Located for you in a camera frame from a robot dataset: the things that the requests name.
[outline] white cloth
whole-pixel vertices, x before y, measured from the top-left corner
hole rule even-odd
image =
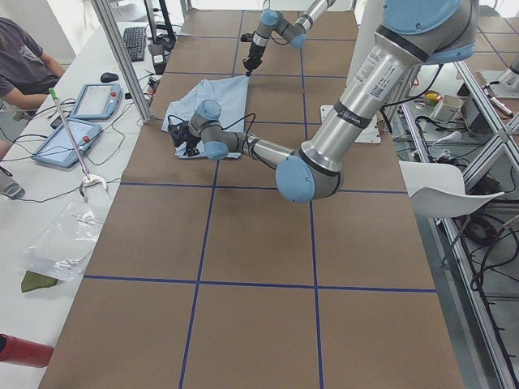
[[[178,124],[180,120],[177,118],[169,118],[169,115],[175,115],[183,120],[191,120],[199,104],[207,99],[216,100],[221,106],[220,123],[223,128],[236,122],[245,116],[245,104],[247,103],[247,89],[249,87],[249,78],[245,75],[233,77],[230,79],[207,80],[203,79],[193,89],[187,93],[181,100],[169,103],[168,110],[165,113],[162,122],[162,130],[167,132],[168,124]],[[244,121],[236,123],[226,131],[243,132]],[[184,156],[186,150],[185,144],[177,147],[175,155],[179,158],[205,158],[204,145],[200,141],[197,145],[200,154],[194,157]],[[229,158],[239,158],[239,152],[231,152]]]

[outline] blue device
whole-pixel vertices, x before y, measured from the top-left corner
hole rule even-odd
[[[121,101],[118,83],[86,83],[72,108],[70,118],[105,120],[115,112]]]
[[[68,119],[67,122],[74,135],[74,141],[80,151],[85,153],[101,133],[101,126],[79,119]],[[78,161],[78,156],[63,124],[60,124],[54,130],[49,138],[31,155],[31,158],[37,162],[61,168],[69,168]]]

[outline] plastic bag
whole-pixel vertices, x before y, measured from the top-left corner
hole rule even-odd
[[[70,281],[88,264],[108,208],[69,203],[50,227],[24,250],[22,265],[35,273]]]

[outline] white desk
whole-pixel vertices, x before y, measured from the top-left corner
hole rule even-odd
[[[135,24],[121,24],[121,28],[124,29],[129,25]],[[148,52],[145,54],[144,62],[134,62],[134,68],[139,78],[153,70]],[[60,79],[55,88],[58,97],[61,100],[68,97],[76,98],[83,84],[99,82],[99,77],[106,71],[119,73],[121,76],[105,34],[100,28]],[[128,92],[122,77],[118,82],[122,86],[122,91]],[[143,79],[141,85],[145,85],[146,82],[147,80]],[[122,100],[118,111],[109,121],[101,123],[101,126],[105,128],[129,102],[131,100]],[[41,108],[52,105],[52,100],[47,98]],[[25,128],[24,134],[49,135],[52,129],[49,126],[50,120],[46,119],[47,116],[48,114],[43,114],[31,121]],[[91,173],[98,174],[107,181],[121,177],[135,146],[140,124],[139,114],[135,106],[132,106],[115,125],[126,135],[121,149],[102,166],[95,166],[85,160]],[[113,129],[108,129],[92,146],[88,155],[96,162],[103,161],[117,147],[121,137]],[[24,142],[23,145],[34,151],[40,143],[41,139],[38,139]],[[26,156],[28,154],[25,150],[14,145],[5,159],[12,160]],[[79,164],[71,169],[53,169],[27,159],[2,162],[2,166],[10,170],[15,180],[25,189],[25,199],[46,199],[71,190],[81,183],[83,177]],[[118,184],[110,184],[109,195],[102,190],[101,186],[87,189],[88,200],[90,203],[109,207],[117,189]],[[11,201],[0,196],[1,333],[43,344],[56,344],[80,280],[22,294],[20,283],[25,270],[18,261],[31,240],[48,228],[63,208],[74,200],[81,200],[78,191],[47,203]],[[0,382],[6,389],[33,389],[38,387],[44,372],[45,369],[0,363]]]

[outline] red can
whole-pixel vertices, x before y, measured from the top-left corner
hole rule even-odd
[[[31,367],[49,364],[54,347],[0,334],[0,361]]]

